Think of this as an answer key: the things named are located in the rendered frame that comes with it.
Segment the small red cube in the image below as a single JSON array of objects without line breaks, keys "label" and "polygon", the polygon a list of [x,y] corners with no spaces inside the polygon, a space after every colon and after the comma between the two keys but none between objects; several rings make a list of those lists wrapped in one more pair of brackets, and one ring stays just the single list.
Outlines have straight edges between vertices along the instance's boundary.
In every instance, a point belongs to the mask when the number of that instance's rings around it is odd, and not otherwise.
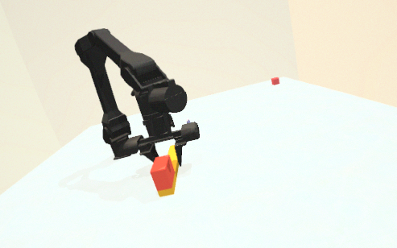
[{"label": "small red cube", "polygon": [[278,85],[278,84],[280,84],[279,78],[278,78],[278,77],[271,78],[271,83],[272,83],[273,85]]}]

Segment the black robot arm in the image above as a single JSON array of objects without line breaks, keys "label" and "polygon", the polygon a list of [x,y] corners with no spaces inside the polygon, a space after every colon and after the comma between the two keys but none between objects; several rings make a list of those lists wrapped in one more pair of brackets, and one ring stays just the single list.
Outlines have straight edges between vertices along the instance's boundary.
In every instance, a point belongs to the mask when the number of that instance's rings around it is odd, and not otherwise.
[{"label": "black robot arm", "polygon": [[104,112],[102,138],[110,144],[114,160],[131,156],[124,151],[131,129],[114,99],[105,68],[107,56],[121,69],[120,76],[133,89],[130,95],[135,96],[142,116],[166,113],[170,126],[175,127],[169,113],[179,113],[185,108],[187,94],[174,78],[166,77],[152,58],[131,51],[105,28],[90,31],[76,41],[74,48],[93,79]]}]

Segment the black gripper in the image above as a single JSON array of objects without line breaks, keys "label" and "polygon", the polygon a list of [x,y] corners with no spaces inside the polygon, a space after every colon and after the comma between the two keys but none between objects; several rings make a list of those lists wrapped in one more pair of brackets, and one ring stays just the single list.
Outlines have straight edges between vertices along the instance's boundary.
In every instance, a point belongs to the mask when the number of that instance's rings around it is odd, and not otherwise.
[{"label": "black gripper", "polygon": [[174,148],[178,164],[181,167],[182,147],[187,142],[200,138],[198,124],[196,122],[190,122],[183,124],[181,130],[172,131],[166,113],[157,112],[142,117],[143,125],[147,128],[148,137],[144,138],[142,135],[138,135],[129,138],[124,145],[126,155],[137,154],[140,151],[140,156],[145,156],[152,163],[155,163],[155,158],[159,157],[155,149],[155,143],[175,139]]}]

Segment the yellow-orange bar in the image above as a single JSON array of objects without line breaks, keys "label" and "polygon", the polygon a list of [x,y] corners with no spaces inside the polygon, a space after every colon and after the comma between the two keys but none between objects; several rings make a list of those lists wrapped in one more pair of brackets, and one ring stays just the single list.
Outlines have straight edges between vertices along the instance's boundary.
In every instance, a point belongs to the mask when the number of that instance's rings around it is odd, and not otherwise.
[{"label": "yellow-orange bar", "polygon": [[159,197],[174,195],[178,168],[179,164],[174,145],[170,146],[167,155],[155,158],[151,176]]}]

